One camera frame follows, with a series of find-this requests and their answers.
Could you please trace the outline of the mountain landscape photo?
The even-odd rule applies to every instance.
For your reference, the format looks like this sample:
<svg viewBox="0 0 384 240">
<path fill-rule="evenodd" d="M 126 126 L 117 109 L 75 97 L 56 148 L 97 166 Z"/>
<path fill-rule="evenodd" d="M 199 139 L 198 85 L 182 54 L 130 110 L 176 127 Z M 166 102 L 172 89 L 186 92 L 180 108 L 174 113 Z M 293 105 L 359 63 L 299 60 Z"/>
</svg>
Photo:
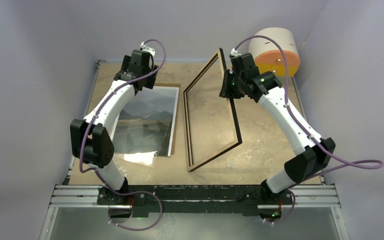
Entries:
<svg viewBox="0 0 384 240">
<path fill-rule="evenodd" d="M 171 94 L 155 85 L 153 89 L 143 88 L 128 101 L 114 123 L 116 153 L 156 151 L 155 156 L 168 157 L 174 100 Z"/>
</svg>

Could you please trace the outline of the clear acrylic sheet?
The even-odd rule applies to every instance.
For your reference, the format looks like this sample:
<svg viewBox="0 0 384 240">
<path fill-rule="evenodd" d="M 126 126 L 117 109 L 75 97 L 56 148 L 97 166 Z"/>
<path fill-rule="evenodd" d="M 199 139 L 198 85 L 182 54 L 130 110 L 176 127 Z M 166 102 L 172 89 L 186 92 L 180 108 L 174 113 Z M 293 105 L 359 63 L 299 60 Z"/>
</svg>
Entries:
<svg viewBox="0 0 384 240">
<path fill-rule="evenodd" d="M 155 156 L 156 156 L 156 151 L 150 151 L 150 152 L 136 152 L 136 153 L 123 154 L 122 158 L 127 162 L 149 167 L 153 165 Z"/>
</svg>

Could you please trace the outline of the black wooden picture frame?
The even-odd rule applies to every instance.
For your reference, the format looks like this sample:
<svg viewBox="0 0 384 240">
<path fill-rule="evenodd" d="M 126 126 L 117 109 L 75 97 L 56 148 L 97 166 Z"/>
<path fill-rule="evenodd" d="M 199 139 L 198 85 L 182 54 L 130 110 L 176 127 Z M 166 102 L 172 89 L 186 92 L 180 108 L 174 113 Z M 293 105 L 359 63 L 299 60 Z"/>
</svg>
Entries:
<svg viewBox="0 0 384 240">
<path fill-rule="evenodd" d="M 219 96 L 226 70 L 224 51 L 219 47 L 182 93 L 189 172 L 243 142 L 235 101 Z"/>
</svg>

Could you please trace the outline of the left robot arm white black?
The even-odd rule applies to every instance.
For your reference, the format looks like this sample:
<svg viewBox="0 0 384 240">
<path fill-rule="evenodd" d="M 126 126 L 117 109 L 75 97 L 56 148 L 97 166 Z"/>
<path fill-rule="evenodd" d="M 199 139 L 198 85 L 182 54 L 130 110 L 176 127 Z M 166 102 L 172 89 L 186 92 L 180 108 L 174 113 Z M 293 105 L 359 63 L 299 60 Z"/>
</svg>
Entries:
<svg viewBox="0 0 384 240">
<path fill-rule="evenodd" d="M 112 127 L 121 110 L 143 88 L 154 87 L 158 65 L 155 50 L 142 46 L 125 55 L 107 93 L 83 119 L 74 119 L 69 126 L 71 149 L 79 159 L 81 173 L 93 171 L 110 191 L 109 197 L 118 205 L 129 199 L 127 178 L 113 161 L 115 147 Z"/>
</svg>

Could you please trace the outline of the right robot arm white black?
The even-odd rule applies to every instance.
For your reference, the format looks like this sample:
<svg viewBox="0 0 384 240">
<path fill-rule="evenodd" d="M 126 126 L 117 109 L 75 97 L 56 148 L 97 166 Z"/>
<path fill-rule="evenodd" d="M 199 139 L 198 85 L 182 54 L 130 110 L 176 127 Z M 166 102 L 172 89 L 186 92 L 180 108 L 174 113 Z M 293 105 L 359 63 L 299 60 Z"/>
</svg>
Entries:
<svg viewBox="0 0 384 240">
<path fill-rule="evenodd" d="M 336 144 L 331 138 L 323 138 L 305 121 L 285 96 L 286 90 L 277 76 L 271 71 L 260 73 L 250 53 L 229 58 L 232 68 L 224 72 L 219 96 L 254 100 L 276 121 L 295 153 L 280 172 L 261 184 L 262 200 L 272 204 L 280 198 L 282 191 L 327 167 L 331 159 L 329 154 Z"/>
</svg>

